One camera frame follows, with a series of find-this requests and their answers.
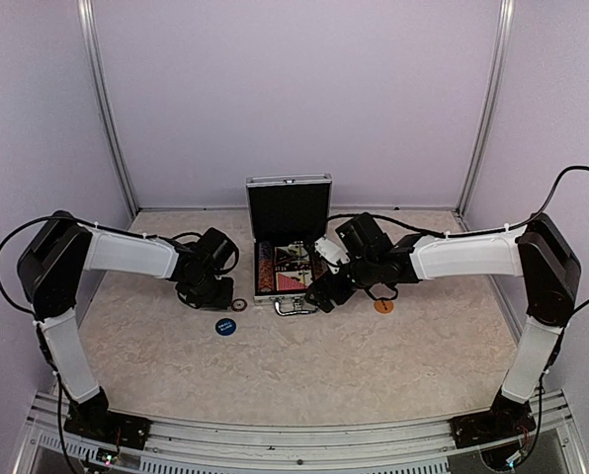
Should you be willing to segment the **single orange poker chip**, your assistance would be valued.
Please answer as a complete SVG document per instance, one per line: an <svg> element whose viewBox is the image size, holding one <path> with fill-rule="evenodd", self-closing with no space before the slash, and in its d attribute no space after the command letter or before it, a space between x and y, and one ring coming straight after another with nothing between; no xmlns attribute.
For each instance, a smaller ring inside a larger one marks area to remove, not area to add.
<svg viewBox="0 0 589 474"><path fill-rule="evenodd" d="M233 312L243 312L248 307L248 303L244 298L235 298L231 301L231 310Z"/></svg>

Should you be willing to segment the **blue small blind button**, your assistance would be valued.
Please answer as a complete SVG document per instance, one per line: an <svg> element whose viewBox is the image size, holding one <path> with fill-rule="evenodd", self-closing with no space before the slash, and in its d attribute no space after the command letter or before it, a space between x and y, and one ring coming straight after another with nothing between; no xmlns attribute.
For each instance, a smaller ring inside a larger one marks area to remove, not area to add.
<svg viewBox="0 0 589 474"><path fill-rule="evenodd" d="M215 323L214 329L218 335L227 337L235 333L237 324L231 318L221 318Z"/></svg>

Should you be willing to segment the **blue playing card deck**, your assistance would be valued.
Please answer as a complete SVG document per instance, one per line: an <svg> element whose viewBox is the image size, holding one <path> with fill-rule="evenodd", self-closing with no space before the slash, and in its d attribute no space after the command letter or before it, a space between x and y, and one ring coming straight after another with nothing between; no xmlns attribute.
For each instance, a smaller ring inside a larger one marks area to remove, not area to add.
<svg viewBox="0 0 589 474"><path fill-rule="evenodd" d="M310 264L310 257L302 242L293 242L287 246L274 248L274 263L283 271Z"/></svg>

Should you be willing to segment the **black red triangle button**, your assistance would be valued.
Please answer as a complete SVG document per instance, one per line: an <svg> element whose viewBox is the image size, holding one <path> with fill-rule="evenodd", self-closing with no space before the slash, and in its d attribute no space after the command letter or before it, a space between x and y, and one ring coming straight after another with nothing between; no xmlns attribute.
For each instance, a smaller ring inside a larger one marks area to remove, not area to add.
<svg viewBox="0 0 589 474"><path fill-rule="evenodd" d="M288 251L288 247L276 247L274 252L274 262L277 268L289 268L299 262L300 256L293 255Z"/></svg>

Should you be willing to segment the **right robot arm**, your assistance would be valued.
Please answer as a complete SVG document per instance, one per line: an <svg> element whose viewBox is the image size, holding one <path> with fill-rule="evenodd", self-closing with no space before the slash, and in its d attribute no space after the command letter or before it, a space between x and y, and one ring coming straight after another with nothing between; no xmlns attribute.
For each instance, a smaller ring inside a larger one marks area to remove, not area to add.
<svg viewBox="0 0 589 474"><path fill-rule="evenodd" d="M466 233L413 229L392 242L370 213L340 225L334 243L313 244L328 271L305 293L306 303L329 313L357 291L376 285L396 290L444 277L502 276L522 282L526 321L513 362L499 389L505 399L485 414L484 430L503 438L518 427L558 351L564 329L575 312L581 264L552 219L544 212L515 225Z"/></svg>

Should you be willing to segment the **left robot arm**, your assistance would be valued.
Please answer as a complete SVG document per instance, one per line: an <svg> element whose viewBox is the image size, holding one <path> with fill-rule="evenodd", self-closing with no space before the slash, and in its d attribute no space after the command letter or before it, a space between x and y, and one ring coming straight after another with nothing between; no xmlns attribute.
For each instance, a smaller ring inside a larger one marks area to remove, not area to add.
<svg viewBox="0 0 589 474"><path fill-rule="evenodd" d="M18 277L34 314L42 351L60 379L79 425L104 439L116 416L92 373L76 321L77 293L88 271L120 272L167 280L194 309L226 310L232 303L230 272L239 249L211 227L194 241L135 234L86 223L67 211L41 220L41 230L17 264Z"/></svg>

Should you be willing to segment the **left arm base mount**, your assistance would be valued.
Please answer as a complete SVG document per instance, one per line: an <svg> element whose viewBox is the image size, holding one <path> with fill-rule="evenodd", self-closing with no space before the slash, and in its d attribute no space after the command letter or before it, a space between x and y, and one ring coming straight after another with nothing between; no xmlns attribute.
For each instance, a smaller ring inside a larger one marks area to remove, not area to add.
<svg viewBox="0 0 589 474"><path fill-rule="evenodd" d="M117 447L144 450L152 422L144 417L114 412L103 388L85 402L69 402L65 430Z"/></svg>

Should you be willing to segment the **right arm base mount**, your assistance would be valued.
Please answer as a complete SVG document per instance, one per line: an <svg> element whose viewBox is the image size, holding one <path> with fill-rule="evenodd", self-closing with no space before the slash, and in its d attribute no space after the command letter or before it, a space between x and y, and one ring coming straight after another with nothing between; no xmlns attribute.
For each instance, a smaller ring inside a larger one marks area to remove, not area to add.
<svg viewBox="0 0 589 474"><path fill-rule="evenodd" d="M450 419L457 449L490 443L537 428L529 401L518 403L499 390L489 409Z"/></svg>

